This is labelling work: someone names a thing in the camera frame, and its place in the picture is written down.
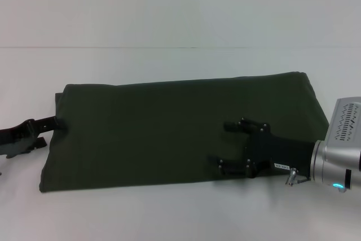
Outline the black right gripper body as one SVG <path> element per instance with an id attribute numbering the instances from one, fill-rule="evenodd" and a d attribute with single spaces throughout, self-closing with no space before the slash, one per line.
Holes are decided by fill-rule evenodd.
<path id="1" fill-rule="evenodd" d="M 292 168 L 299 176 L 310 178 L 314 142 L 287 139 L 273 135 L 269 128 L 246 130 L 244 147 L 245 175 L 255 178 L 264 171 L 289 173 Z"/>

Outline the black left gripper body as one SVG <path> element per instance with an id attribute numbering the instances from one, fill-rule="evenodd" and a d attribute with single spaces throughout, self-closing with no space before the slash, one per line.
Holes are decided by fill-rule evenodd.
<path id="1" fill-rule="evenodd" d="M 35 120 L 26 120 L 13 128 L 0 130 L 0 155 L 10 158 L 28 150 L 37 139 Z"/>

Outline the dark green t-shirt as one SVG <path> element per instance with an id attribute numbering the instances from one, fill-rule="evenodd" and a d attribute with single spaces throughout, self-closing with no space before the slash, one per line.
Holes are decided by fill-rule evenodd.
<path id="1" fill-rule="evenodd" d="M 223 179 L 217 159 L 244 158 L 247 137 L 226 121 L 253 120 L 272 134 L 316 142 L 328 120 L 306 74 L 69 84 L 56 94 L 56 130 L 42 193 Z"/>

